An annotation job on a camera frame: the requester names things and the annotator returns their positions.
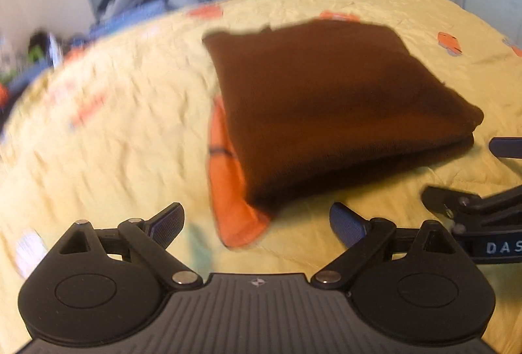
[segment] black stripe on orange print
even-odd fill
[[[208,150],[208,153],[211,156],[223,154],[223,155],[226,155],[226,156],[234,158],[234,159],[238,158],[233,153],[231,153],[228,149],[223,148],[222,146],[211,146]]]

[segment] triangular cutout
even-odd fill
[[[427,236],[424,245],[426,252],[437,252],[439,254],[455,254],[455,249],[450,242],[444,237],[444,234],[438,230],[432,230]]]
[[[77,230],[60,250],[60,254],[77,254],[90,251],[85,233]]]

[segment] brown garment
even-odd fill
[[[313,21],[204,43],[252,205],[449,159],[484,118],[388,27]]]

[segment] yellow quilt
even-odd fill
[[[295,202],[257,244],[227,250],[213,222],[207,182],[208,128],[218,82],[202,46],[209,30],[256,31],[324,16],[385,24],[412,55],[485,114],[464,157],[378,184]],[[23,279],[17,244],[36,231],[47,247],[73,221],[113,228],[172,202],[186,225],[169,252],[204,277],[218,272],[304,272],[343,251],[328,223],[335,200],[398,226],[432,219],[426,184],[481,195],[519,185],[522,162],[499,161],[494,136],[522,136],[522,51],[448,0],[225,0],[133,27],[38,79],[14,110],[0,146],[0,352],[29,336],[17,310]],[[497,294],[484,339],[522,351],[522,264],[481,266]]]

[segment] blue textured finger pad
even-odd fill
[[[350,213],[344,206],[333,205],[330,209],[330,226],[337,237],[346,245],[346,248],[354,246],[366,236],[364,222]]]

